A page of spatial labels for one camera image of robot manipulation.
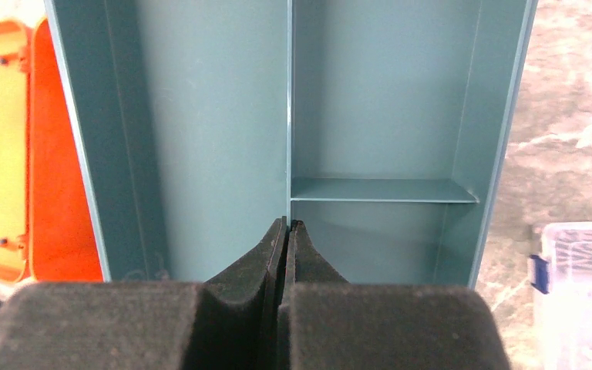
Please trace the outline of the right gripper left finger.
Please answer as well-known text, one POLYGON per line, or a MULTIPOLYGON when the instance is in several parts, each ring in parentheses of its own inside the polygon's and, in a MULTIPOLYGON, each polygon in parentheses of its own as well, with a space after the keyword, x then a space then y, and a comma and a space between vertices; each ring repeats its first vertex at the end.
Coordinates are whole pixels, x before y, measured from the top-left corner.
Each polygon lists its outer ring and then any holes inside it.
POLYGON ((0 307, 0 369, 265 369, 287 221, 204 283, 38 283, 0 307))

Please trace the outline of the teal plastic tray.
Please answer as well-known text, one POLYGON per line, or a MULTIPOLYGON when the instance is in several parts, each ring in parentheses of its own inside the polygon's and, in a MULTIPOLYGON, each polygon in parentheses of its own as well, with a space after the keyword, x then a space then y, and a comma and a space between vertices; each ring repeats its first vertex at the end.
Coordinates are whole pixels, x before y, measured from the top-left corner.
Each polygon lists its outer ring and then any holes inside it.
POLYGON ((534 1, 47 1, 105 281, 278 218, 345 278, 474 287, 534 1))

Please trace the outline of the orange medicine box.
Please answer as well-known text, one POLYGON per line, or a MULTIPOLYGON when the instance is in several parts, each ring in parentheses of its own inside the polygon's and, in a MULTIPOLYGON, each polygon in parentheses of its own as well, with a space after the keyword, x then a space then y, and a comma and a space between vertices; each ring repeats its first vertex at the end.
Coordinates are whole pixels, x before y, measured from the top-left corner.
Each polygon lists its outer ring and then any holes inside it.
POLYGON ((0 280, 103 278, 46 19, 0 22, 0 280))

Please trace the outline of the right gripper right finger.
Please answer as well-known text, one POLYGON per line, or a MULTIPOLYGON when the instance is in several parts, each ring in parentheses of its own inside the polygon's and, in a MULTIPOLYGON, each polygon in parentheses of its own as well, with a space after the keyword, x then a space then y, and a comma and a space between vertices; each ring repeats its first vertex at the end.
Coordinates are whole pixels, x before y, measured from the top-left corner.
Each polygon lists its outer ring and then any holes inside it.
POLYGON ((278 369, 508 369, 493 316, 472 289, 353 284, 291 225, 277 308, 278 369))

